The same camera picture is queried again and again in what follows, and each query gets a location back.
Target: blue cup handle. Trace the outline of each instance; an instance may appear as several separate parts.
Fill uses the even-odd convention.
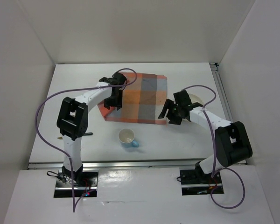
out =
[[[138,148],[139,147],[139,143],[137,141],[132,141],[132,146],[135,147],[135,148]]]

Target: mug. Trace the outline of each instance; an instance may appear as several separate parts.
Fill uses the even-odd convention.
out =
[[[135,133],[131,129],[122,129],[118,134],[118,138],[122,147],[139,147],[139,143],[135,141]]]

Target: orange checkered towel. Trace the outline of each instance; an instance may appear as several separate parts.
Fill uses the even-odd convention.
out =
[[[135,74],[123,72],[128,82]],[[166,119],[158,119],[167,98],[167,77],[163,75],[137,73],[137,80],[123,91],[122,108],[118,111],[104,108],[104,102],[98,108],[106,121],[127,123],[145,123],[165,125]]]

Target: white wall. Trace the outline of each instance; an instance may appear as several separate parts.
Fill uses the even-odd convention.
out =
[[[17,0],[57,63],[219,62],[254,0]]]
[[[54,64],[13,0],[0,0],[0,223],[35,137]]]
[[[245,123],[273,218],[280,224],[280,0],[256,0],[219,72]]]

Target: table surface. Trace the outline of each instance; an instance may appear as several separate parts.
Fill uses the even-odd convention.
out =
[[[56,178],[46,170],[20,171],[4,224],[273,224],[254,166],[237,165],[245,200],[236,209],[217,207],[209,195],[182,196],[179,168],[100,169],[98,196],[84,198],[72,213],[71,198],[53,198]],[[223,170],[224,206],[242,197],[240,181]]]
[[[124,63],[124,64],[62,64],[57,65],[48,96],[55,92],[95,86],[102,77],[110,77],[116,70],[132,68],[140,73],[154,73],[168,78],[168,98],[189,85],[203,84],[217,92],[208,63]],[[192,88],[188,93],[198,96],[203,102],[213,98],[213,93],[204,88]],[[60,105],[66,96],[74,98],[82,92],[70,92],[49,100],[43,110],[39,129],[50,143],[63,148],[63,141],[56,126]],[[207,106],[219,117],[225,118],[219,97]],[[139,148],[124,149],[119,144],[118,133],[123,128],[135,132]],[[201,159],[212,154],[210,131],[183,121],[182,125],[150,125],[107,122],[98,107],[89,113],[88,132],[81,145],[82,161],[141,161],[171,159]],[[63,162],[64,155],[47,146],[37,136],[30,163]]]

